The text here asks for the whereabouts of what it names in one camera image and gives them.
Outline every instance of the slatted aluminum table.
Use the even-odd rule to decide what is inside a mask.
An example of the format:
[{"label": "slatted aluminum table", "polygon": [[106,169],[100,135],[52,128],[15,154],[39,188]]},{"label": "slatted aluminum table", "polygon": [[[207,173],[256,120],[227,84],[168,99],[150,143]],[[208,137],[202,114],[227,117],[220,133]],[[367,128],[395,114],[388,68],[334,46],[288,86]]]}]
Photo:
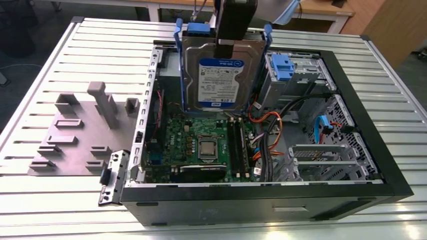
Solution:
[{"label": "slatted aluminum table", "polygon": [[415,193],[398,203],[338,221],[144,227],[123,206],[98,207],[99,177],[27,176],[59,94],[91,100],[90,81],[104,81],[118,102],[142,98],[154,40],[172,41],[174,29],[171,23],[94,18],[70,24],[0,135],[0,237],[427,239],[427,115],[372,43],[354,35],[272,34],[274,46],[335,52]]}]

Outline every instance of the wooden desk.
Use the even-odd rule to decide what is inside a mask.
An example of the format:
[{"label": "wooden desk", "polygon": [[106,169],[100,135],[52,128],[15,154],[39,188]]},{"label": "wooden desk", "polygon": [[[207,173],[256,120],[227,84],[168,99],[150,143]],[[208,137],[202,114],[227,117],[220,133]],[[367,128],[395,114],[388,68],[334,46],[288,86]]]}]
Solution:
[{"label": "wooden desk", "polygon": [[[194,0],[132,0],[135,2],[147,2],[150,19],[152,22],[159,22],[159,9],[194,10]],[[200,6],[204,0],[196,0],[196,5]],[[339,34],[348,17],[355,15],[355,11],[346,3],[343,8],[331,5],[332,1],[327,0],[304,0],[302,1],[302,16],[303,19],[332,21],[328,29],[330,34]],[[207,0],[203,11],[214,11],[214,0]],[[295,10],[292,18],[299,17],[300,8]]]},{"label": "wooden desk", "polygon": [[[148,8],[150,20],[152,22],[160,21],[160,9],[176,10],[195,10],[195,0],[56,0],[56,2],[79,3],[79,4],[98,4],[115,5]],[[200,6],[204,0],[196,0],[196,5]],[[355,14],[351,6],[346,3],[343,8],[331,5],[332,0],[304,0],[302,4],[302,19],[332,21],[327,33],[339,34],[348,17]],[[207,0],[203,8],[204,12],[214,12],[214,0]],[[299,17],[300,9],[295,10],[292,18]]]}]

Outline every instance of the wire bundle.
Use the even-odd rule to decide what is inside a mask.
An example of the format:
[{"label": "wire bundle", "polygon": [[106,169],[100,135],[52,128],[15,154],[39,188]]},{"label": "wire bundle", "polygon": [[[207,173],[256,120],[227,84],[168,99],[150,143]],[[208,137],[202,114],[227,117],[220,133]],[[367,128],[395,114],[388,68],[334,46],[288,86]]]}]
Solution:
[{"label": "wire bundle", "polygon": [[268,136],[270,136],[271,131],[274,130],[275,125],[278,124],[276,121],[279,121],[279,124],[282,126],[283,116],[288,113],[288,111],[299,103],[302,103],[303,101],[306,101],[307,99],[311,99],[311,98],[328,98],[331,95],[332,95],[331,93],[310,94],[310,95],[306,95],[306,96],[296,98],[280,110],[278,118],[274,118],[274,120],[270,122],[267,130],[264,131],[262,139],[259,141],[259,152],[260,152],[262,165],[263,165],[262,170],[260,170],[260,181],[262,182],[264,182],[264,181],[272,182],[272,180],[274,180],[274,161],[272,161],[271,149],[268,147]]}]

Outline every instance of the black cable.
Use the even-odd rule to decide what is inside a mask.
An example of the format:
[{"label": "black cable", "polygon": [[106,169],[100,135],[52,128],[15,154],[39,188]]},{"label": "black cable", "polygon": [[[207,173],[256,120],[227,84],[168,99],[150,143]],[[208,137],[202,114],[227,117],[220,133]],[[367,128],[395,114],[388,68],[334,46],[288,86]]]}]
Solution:
[{"label": "black cable", "polygon": [[[306,96],[300,96],[299,98],[294,99],[292,101],[290,101],[287,103],[287,105],[282,108],[280,112],[279,112],[279,115],[280,117],[283,118],[286,116],[286,114],[288,113],[288,111],[304,100],[307,99],[312,99],[312,98],[328,98],[331,97],[332,94],[331,93],[320,93],[320,94],[310,94],[310,95],[306,95]],[[274,129],[274,126],[276,124],[276,121],[278,119],[275,118],[270,125],[268,125],[268,128],[267,128],[267,132],[270,133]]]},{"label": "black cable", "polygon": [[263,145],[263,152],[264,152],[264,158],[266,158],[266,167],[268,169],[268,175],[267,175],[267,182],[274,181],[274,160],[272,156],[270,154],[270,149],[268,149],[268,132],[264,132],[264,135],[262,136],[262,145]]},{"label": "black cable", "polygon": [[263,142],[263,138],[262,140],[258,142],[258,148],[259,148],[259,151],[260,151],[260,178],[259,178],[259,181],[260,182],[266,182],[266,171],[267,171],[267,159],[263,157],[263,151],[262,151],[262,142]]}]

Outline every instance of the hard drive label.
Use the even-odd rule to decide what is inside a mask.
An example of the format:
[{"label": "hard drive label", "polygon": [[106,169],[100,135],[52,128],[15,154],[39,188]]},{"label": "hard drive label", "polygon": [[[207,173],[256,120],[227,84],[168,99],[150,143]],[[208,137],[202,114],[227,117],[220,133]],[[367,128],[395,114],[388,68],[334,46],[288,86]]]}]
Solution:
[{"label": "hard drive label", "polygon": [[224,108],[235,103],[239,92],[236,76],[243,68],[242,60],[200,59],[198,100],[204,107]]}]

